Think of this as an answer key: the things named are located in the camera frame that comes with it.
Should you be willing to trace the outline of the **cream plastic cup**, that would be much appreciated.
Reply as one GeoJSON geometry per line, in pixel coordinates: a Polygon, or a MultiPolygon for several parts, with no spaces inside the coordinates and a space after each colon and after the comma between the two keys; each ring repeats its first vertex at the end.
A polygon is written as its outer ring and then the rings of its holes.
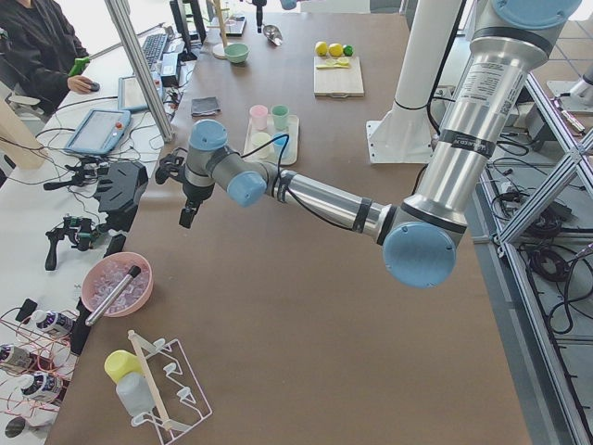
{"type": "Polygon", "coordinates": [[[251,136],[251,144],[254,149],[258,149],[253,157],[255,159],[265,159],[270,155],[271,136],[266,132],[257,132],[251,136]]]}

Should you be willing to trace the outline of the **pink plastic cup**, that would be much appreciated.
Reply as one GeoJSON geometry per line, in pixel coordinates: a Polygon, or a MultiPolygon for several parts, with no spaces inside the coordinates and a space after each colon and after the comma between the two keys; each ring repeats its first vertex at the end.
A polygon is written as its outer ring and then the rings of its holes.
{"type": "Polygon", "coordinates": [[[257,131],[264,131],[268,127],[268,108],[264,105],[254,105],[249,110],[252,128],[257,131]]]}

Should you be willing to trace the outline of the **green plastic cup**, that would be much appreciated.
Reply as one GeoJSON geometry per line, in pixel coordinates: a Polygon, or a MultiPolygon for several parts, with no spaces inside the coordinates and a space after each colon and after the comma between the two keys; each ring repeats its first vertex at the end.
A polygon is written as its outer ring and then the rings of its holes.
{"type": "Polygon", "coordinates": [[[288,128],[289,108],[286,105],[275,105],[271,109],[271,116],[274,127],[283,131],[288,128]]]}

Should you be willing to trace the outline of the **blue plastic cup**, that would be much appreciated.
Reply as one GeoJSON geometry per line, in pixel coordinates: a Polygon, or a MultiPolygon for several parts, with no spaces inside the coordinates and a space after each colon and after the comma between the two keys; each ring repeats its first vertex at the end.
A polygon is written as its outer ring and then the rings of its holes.
{"type": "Polygon", "coordinates": [[[277,133],[272,141],[273,150],[277,159],[286,159],[289,153],[290,138],[288,133],[277,133]]]}

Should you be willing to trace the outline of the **beige rabbit tray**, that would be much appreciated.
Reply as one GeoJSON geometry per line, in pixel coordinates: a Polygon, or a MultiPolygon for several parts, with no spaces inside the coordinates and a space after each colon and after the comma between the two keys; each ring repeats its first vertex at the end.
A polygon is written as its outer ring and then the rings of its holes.
{"type": "MultiPolygon", "coordinates": [[[[273,125],[272,116],[268,115],[268,127],[264,131],[257,131],[252,128],[251,121],[248,123],[247,130],[246,130],[246,139],[244,143],[243,153],[247,154],[255,150],[251,144],[251,136],[257,132],[266,132],[271,136],[271,139],[278,133],[286,133],[289,134],[290,138],[290,147],[289,153],[286,159],[282,159],[281,165],[282,166],[290,166],[297,162],[297,154],[298,154],[298,134],[299,134],[299,118],[296,115],[289,114],[288,116],[288,128],[279,131],[273,125]]],[[[265,159],[255,159],[253,157],[254,154],[247,157],[248,160],[265,160],[272,163],[276,163],[278,159],[275,157],[275,153],[273,150],[272,143],[270,143],[270,155],[265,159]]]]}

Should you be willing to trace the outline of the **steel ice scoop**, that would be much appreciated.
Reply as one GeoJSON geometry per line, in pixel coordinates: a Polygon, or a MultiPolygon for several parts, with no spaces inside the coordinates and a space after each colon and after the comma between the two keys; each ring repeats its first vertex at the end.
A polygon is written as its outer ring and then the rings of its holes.
{"type": "Polygon", "coordinates": [[[266,39],[275,46],[280,46],[284,42],[284,38],[280,29],[272,24],[264,25],[262,28],[262,32],[266,39]]]}

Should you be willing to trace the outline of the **green bowl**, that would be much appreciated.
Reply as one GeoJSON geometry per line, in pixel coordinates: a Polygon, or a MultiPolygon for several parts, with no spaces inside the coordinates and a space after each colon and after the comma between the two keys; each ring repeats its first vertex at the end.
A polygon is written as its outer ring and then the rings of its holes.
{"type": "Polygon", "coordinates": [[[233,64],[244,63],[249,55],[249,47],[243,43],[227,44],[224,47],[224,55],[233,64]]]}

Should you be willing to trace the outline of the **wooden cup tree stand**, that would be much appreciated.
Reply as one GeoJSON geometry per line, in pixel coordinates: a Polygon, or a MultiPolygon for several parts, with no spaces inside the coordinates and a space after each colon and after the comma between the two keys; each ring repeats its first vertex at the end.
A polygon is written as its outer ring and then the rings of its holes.
{"type": "Polygon", "coordinates": [[[222,13],[221,1],[220,0],[208,0],[208,4],[212,6],[214,14],[217,20],[217,27],[220,32],[221,41],[212,47],[212,55],[217,59],[227,58],[227,47],[230,46],[231,50],[234,51],[238,43],[229,42],[226,35],[225,19],[222,13]]]}

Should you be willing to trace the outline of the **grey folded cloth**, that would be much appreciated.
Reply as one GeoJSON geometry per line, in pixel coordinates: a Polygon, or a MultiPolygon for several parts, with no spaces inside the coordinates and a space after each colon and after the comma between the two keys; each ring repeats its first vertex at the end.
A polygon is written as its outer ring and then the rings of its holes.
{"type": "Polygon", "coordinates": [[[220,111],[221,106],[216,96],[194,98],[191,101],[191,115],[193,117],[215,115],[220,111]]]}

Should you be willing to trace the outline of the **steel muddler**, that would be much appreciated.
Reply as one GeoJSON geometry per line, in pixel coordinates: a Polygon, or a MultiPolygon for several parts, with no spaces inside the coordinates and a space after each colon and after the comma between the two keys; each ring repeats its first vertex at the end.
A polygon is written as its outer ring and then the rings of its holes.
{"type": "Polygon", "coordinates": [[[120,294],[128,287],[131,281],[133,281],[140,273],[142,269],[133,265],[130,270],[123,276],[123,278],[115,285],[107,297],[95,308],[94,311],[85,320],[86,326],[94,325],[107,311],[107,309],[115,302],[120,294]]]}

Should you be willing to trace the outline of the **teach pendant tablet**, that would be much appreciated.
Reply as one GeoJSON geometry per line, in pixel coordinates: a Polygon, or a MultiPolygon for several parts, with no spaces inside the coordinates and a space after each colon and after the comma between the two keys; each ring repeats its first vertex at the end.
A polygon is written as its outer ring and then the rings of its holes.
{"type": "Polygon", "coordinates": [[[105,155],[120,142],[131,123],[128,110],[91,109],[64,150],[83,155],[105,155]]]}

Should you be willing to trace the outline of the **yellow plastic knife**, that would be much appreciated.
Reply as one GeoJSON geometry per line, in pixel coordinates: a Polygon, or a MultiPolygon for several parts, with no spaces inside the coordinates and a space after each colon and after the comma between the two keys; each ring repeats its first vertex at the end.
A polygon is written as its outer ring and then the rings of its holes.
{"type": "Polygon", "coordinates": [[[326,65],[326,64],[319,64],[315,66],[316,70],[341,70],[341,69],[350,69],[349,65],[326,65]]]}

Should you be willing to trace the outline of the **yellow lemon left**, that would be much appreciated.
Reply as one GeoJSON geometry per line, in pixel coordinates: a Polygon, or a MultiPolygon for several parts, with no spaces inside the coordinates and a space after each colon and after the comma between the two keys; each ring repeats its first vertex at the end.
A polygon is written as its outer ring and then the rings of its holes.
{"type": "Polygon", "coordinates": [[[344,47],[339,43],[332,43],[328,46],[328,54],[332,57],[341,57],[344,54],[344,47]]]}

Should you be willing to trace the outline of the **bamboo cutting board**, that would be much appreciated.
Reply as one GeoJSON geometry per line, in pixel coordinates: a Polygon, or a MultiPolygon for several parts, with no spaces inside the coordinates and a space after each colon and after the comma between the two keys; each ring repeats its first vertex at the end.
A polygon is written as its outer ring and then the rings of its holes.
{"type": "Polygon", "coordinates": [[[359,57],[348,57],[350,69],[316,70],[329,57],[314,57],[313,92],[316,96],[349,97],[364,96],[364,86],[359,57]]]}

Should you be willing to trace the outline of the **yellow cup on rack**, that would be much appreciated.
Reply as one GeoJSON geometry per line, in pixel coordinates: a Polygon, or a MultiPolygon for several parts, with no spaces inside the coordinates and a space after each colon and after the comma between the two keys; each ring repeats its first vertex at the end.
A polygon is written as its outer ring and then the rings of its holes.
{"type": "Polygon", "coordinates": [[[127,350],[111,352],[105,359],[104,370],[115,384],[129,373],[143,373],[136,355],[127,350]]]}

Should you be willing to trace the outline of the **bottle with label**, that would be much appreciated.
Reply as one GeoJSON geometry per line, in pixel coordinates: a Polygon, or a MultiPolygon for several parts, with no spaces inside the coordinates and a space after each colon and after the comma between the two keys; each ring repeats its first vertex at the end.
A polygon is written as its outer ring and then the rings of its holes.
{"type": "Polygon", "coordinates": [[[74,327],[74,321],[59,311],[36,310],[31,320],[39,330],[55,338],[69,336],[74,327]]]}

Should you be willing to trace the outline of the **seated person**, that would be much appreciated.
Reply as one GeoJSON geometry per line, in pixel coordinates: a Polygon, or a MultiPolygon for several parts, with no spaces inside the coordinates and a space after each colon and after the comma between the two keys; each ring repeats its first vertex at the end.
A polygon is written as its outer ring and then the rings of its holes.
{"type": "Polygon", "coordinates": [[[91,94],[94,81],[69,74],[77,58],[89,53],[55,1],[3,1],[1,28],[9,37],[6,59],[25,94],[51,114],[70,92],[91,94]]]}

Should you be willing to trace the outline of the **grey cup on rack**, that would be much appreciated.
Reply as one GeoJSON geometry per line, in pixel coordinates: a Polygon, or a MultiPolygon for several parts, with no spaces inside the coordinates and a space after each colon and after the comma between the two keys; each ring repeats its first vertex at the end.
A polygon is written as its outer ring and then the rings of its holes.
{"type": "Polygon", "coordinates": [[[137,372],[122,377],[116,384],[116,393],[131,417],[151,412],[156,406],[145,377],[137,372]]]}

